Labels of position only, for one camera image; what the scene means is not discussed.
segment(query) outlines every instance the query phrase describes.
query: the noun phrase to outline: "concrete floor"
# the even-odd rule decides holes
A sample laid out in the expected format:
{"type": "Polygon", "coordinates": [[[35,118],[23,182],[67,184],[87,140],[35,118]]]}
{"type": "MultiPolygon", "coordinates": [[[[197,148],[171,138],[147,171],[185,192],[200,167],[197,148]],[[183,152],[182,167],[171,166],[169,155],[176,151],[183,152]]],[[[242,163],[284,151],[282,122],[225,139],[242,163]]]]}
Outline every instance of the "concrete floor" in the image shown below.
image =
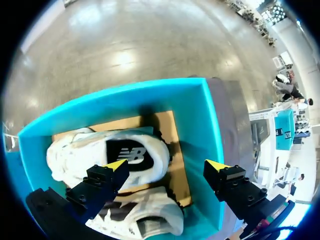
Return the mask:
{"type": "Polygon", "coordinates": [[[190,75],[240,82],[248,110],[275,99],[275,50],[218,0],[78,0],[13,66],[9,133],[82,95],[190,75]]]}

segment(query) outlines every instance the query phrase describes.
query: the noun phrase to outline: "cardboard box bottom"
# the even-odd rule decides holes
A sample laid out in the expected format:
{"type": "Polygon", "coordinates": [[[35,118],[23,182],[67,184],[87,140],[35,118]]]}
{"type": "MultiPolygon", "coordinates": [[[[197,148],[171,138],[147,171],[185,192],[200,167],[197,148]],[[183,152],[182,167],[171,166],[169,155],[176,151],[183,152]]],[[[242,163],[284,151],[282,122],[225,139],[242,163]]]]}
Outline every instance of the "cardboard box bottom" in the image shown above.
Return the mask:
{"type": "MultiPolygon", "coordinates": [[[[137,192],[144,189],[155,188],[158,186],[169,186],[175,194],[176,200],[183,206],[192,204],[190,189],[185,171],[184,159],[179,143],[179,137],[172,111],[164,111],[144,116],[135,116],[116,121],[106,122],[93,126],[88,126],[96,132],[129,129],[138,127],[153,127],[162,133],[162,138],[169,144],[169,152],[172,161],[169,164],[166,175],[159,181],[141,186],[131,187],[120,193],[137,192]]],[[[62,132],[52,136],[52,141],[62,138],[72,131],[62,132]]]]}

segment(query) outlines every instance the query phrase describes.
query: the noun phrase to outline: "white wall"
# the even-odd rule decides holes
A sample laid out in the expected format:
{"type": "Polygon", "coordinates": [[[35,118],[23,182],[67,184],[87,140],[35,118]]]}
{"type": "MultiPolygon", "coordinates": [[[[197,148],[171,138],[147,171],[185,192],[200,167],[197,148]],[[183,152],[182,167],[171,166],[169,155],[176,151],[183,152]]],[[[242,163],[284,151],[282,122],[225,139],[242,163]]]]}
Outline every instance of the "white wall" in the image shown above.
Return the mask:
{"type": "Polygon", "coordinates": [[[282,20],[272,29],[285,44],[299,71],[305,97],[314,101],[314,105],[308,108],[310,124],[320,124],[320,71],[313,57],[314,51],[302,35],[302,31],[290,19],[282,20]]]}
{"type": "Polygon", "coordinates": [[[304,144],[300,150],[292,150],[290,154],[289,164],[293,167],[300,168],[304,174],[304,180],[295,183],[296,191],[294,198],[299,201],[309,202],[312,200],[317,172],[317,154],[313,136],[303,139],[304,144]]]}
{"type": "Polygon", "coordinates": [[[21,51],[24,54],[64,10],[65,5],[63,0],[57,0],[43,12],[21,44],[21,51]]]}

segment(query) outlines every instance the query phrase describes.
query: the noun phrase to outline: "sign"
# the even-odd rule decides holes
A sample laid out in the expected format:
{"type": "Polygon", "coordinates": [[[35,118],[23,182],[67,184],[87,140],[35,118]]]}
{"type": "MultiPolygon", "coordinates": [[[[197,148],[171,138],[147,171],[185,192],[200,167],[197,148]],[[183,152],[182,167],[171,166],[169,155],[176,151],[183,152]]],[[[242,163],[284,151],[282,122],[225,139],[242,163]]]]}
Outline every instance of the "sign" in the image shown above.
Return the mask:
{"type": "Polygon", "coordinates": [[[284,134],[284,131],[282,131],[282,128],[278,128],[275,130],[275,136],[282,136],[284,134]]]}
{"type": "Polygon", "coordinates": [[[286,131],[284,133],[284,139],[290,139],[291,138],[291,132],[290,131],[286,131]]]}

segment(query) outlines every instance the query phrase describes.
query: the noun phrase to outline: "cable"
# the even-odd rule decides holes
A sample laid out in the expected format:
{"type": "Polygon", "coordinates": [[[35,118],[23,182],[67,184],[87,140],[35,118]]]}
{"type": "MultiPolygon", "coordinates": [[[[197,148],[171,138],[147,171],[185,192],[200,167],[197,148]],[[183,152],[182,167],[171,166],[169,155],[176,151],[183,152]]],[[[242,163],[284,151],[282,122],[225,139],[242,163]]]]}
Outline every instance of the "cable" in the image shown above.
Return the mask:
{"type": "Polygon", "coordinates": [[[273,234],[275,232],[279,232],[282,230],[294,231],[295,229],[296,229],[295,226],[282,226],[282,227],[277,227],[272,229],[266,229],[266,230],[258,231],[255,235],[252,235],[249,238],[246,238],[246,240],[260,240],[263,236],[268,234],[273,234]]]}

